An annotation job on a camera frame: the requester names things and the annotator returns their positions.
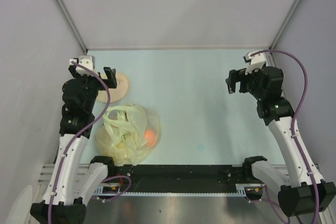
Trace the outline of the cream plate with branch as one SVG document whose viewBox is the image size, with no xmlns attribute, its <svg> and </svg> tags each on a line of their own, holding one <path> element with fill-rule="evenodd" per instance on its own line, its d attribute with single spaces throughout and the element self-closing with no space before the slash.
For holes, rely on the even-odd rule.
<svg viewBox="0 0 336 224">
<path fill-rule="evenodd" d="M 128 94 L 130 87 L 129 79 L 124 73 L 117 71 L 115 75 L 117 87 L 115 89 L 109 88 L 110 103 L 115 103 L 123 99 Z M 98 92 L 97 101 L 107 103 L 108 95 L 106 90 Z"/>
</svg>

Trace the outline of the yellow-green plastic bag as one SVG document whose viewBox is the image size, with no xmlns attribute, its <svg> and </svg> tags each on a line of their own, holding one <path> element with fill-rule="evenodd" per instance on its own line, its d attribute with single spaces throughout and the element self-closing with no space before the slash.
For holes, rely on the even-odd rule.
<svg viewBox="0 0 336 224">
<path fill-rule="evenodd" d="M 156 141 L 148 144 L 145 132 L 156 133 Z M 109 107 L 103 115 L 103 126 L 95 135 L 100 155 L 113 158 L 115 166 L 136 166 L 148 158 L 162 133 L 158 114 L 136 104 Z"/>
</svg>

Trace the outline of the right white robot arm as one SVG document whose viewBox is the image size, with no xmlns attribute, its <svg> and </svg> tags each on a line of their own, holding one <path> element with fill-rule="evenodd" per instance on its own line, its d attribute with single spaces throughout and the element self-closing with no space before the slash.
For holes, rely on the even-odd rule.
<svg viewBox="0 0 336 224">
<path fill-rule="evenodd" d="M 282 96 L 283 71 L 263 66 L 247 72 L 231 70 L 225 80 L 228 92 L 250 93 L 257 100 L 258 116 L 273 134 L 284 158 L 287 174 L 275 169 L 262 156 L 244 160 L 243 179 L 249 183 L 261 180 L 277 195 L 279 206 L 287 217 L 318 214 L 325 211 L 335 197 L 335 184 L 326 182 L 310 158 L 293 121 L 294 110 Z"/>
</svg>

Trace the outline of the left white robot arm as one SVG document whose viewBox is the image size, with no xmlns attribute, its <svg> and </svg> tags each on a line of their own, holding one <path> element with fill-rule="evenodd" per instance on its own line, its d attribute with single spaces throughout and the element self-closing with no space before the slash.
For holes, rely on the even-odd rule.
<svg viewBox="0 0 336 224">
<path fill-rule="evenodd" d="M 117 87 L 116 71 L 105 67 L 106 79 L 92 68 L 71 62 L 72 79 L 62 86 L 62 118 L 59 150 L 55 167 L 41 202 L 33 203 L 30 214 L 39 223 L 84 223 L 87 204 L 102 181 L 115 178 L 113 160 L 95 156 L 78 179 L 81 157 L 91 135 L 92 126 L 102 118 L 92 113 L 99 91 Z"/>
</svg>

